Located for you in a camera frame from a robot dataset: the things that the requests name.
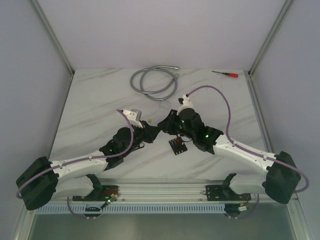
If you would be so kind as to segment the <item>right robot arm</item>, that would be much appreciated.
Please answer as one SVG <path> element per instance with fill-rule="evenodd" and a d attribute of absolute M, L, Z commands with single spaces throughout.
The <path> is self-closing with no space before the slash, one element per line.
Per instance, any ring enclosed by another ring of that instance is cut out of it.
<path fill-rule="evenodd" d="M 230 173 L 221 187 L 228 200 L 242 194 L 266 194 L 272 200 L 287 204 L 301 180 L 296 165 L 287 152 L 264 152 L 245 144 L 236 146 L 219 129 L 206 126 L 192 108 L 171 110 L 157 125 L 164 133 L 181 135 L 192 140 L 201 151 L 239 161 L 253 168 L 253 175 Z"/>

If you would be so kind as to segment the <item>red handled screwdriver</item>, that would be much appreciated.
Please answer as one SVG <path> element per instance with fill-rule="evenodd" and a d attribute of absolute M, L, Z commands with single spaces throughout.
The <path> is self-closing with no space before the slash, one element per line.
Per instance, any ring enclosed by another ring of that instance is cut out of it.
<path fill-rule="evenodd" d="M 219 71 L 212 71 L 213 73 L 222 74 L 231 78 L 238 78 L 239 75 L 237 73 L 230 73 L 230 72 L 219 72 Z"/>

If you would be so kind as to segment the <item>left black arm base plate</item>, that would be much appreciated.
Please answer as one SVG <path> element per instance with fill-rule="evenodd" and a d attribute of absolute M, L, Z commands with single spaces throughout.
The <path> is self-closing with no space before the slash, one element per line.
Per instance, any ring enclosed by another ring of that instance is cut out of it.
<path fill-rule="evenodd" d="M 87 196 L 73 196 L 73 201 L 84 201 L 84 202 L 104 202 L 111 198 L 111 195 L 117 195 L 119 192 L 118 185 L 102 185 L 97 189 L 94 189 Z"/>

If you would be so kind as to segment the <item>black fuse box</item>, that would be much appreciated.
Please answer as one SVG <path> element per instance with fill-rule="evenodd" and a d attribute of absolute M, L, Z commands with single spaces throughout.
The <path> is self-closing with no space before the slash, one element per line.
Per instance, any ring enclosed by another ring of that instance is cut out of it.
<path fill-rule="evenodd" d="M 171 141 L 173 141 L 175 143 L 175 140 L 178 140 L 178 139 L 180 139 L 181 142 L 179 142 L 178 144 L 174 144 L 172 146 Z M 169 145 L 175 155 L 182 154 L 188 150 L 188 148 L 185 145 L 185 142 L 183 141 L 183 139 L 180 136 L 177 136 L 176 138 L 169 140 L 168 143 L 169 143 Z"/>

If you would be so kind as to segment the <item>clear plastic fuse box cover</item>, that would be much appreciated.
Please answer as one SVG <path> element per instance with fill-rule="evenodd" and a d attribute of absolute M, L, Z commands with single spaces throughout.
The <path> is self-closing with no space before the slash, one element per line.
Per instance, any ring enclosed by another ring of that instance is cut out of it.
<path fill-rule="evenodd" d="M 172 107 L 172 103 L 168 100 L 162 100 L 159 103 L 159 108 L 163 110 L 170 110 Z"/>

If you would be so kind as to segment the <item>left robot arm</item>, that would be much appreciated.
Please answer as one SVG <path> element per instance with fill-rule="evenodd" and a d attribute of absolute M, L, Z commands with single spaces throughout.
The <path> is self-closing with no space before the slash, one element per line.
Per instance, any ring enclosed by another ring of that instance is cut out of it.
<path fill-rule="evenodd" d="M 97 201 L 103 187 L 98 175 L 117 167 L 130 153 L 155 141 L 160 129 L 141 121 L 141 127 L 122 127 L 106 145 L 86 156 L 50 161 L 37 158 L 16 180 L 17 196 L 27 210 L 36 210 L 52 199 L 79 197 Z"/>

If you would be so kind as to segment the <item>aluminium rail frame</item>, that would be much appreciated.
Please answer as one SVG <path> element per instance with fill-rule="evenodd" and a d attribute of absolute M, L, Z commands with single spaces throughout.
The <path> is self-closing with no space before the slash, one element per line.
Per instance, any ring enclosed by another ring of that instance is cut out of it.
<path fill-rule="evenodd" d="M 73 203 L 102 203 L 106 201 L 73 201 L 74 196 L 85 197 L 94 189 L 106 185 L 117 185 L 118 201 L 129 204 L 175 204 L 175 203 L 254 203 L 258 197 L 267 202 L 273 200 L 262 193 L 250 193 L 250 201 L 208 201 L 203 194 L 207 185 L 227 185 L 222 180 L 208 179 L 112 179 L 84 176 L 74 178 L 57 186 L 36 187 L 31 191 L 32 203 L 27 203 L 29 210 L 39 209 L 50 202 L 61 202 L 70 198 Z"/>

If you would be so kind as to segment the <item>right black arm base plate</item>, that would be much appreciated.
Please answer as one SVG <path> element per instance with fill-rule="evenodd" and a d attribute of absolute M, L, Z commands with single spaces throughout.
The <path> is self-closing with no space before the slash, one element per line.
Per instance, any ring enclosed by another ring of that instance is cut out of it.
<path fill-rule="evenodd" d="M 229 186 L 206 185 L 202 192 L 208 201 L 244 201 L 249 202 L 250 193 L 237 194 Z"/>

